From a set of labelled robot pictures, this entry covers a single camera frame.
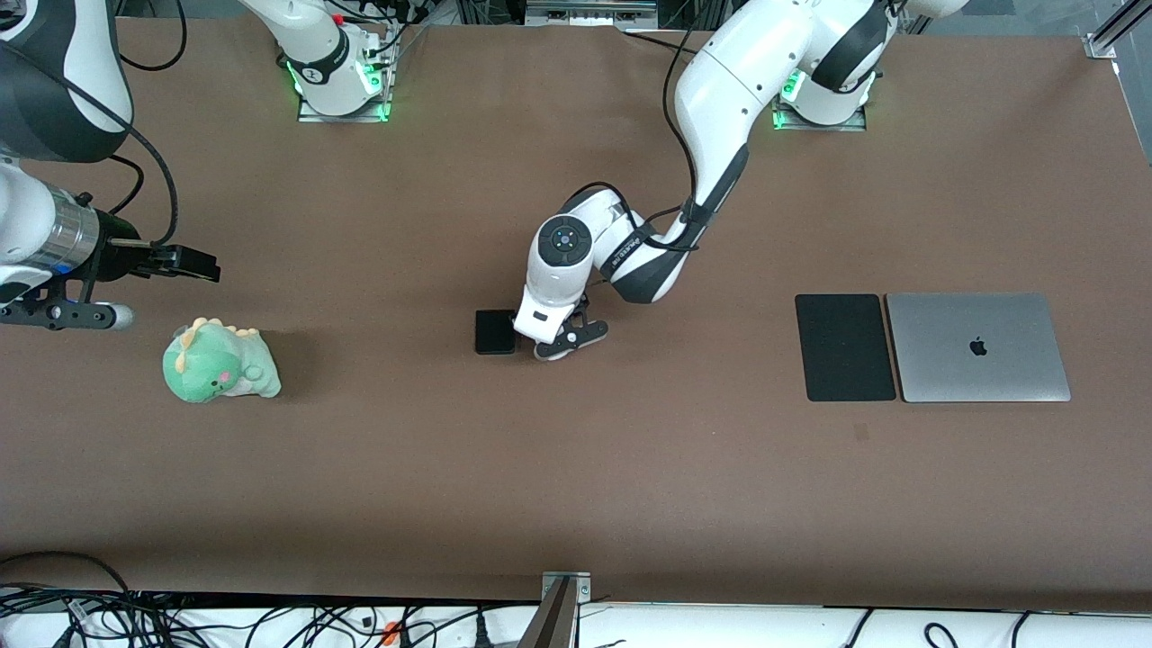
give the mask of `table surface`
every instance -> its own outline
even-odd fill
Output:
[[[174,44],[119,24],[136,60]],[[674,291],[592,288],[612,334],[545,364],[473,354],[473,311],[516,306],[581,184],[683,199],[666,50],[432,28],[392,122],[320,126],[255,18],[190,30],[179,66],[128,74],[177,242],[222,281],[99,287],[137,310],[123,333],[3,331],[5,552],[153,589],[531,597],[571,568],[616,600],[1152,604],[1152,184],[1076,39],[897,38],[867,133],[761,120]],[[132,180],[28,166],[104,206]],[[166,204],[150,167],[123,216],[149,236]],[[794,296],[915,291],[1046,293],[1071,402],[809,402]],[[175,399],[160,356],[197,316],[267,331],[282,397]]]

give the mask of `stuffed animal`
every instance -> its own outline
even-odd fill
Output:
[[[280,375],[260,332],[204,317],[176,331],[164,352],[164,380],[172,393],[188,402],[280,393]]]

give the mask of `laptop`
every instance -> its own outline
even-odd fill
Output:
[[[1071,399],[1039,293],[897,293],[888,322],[908,402]]]

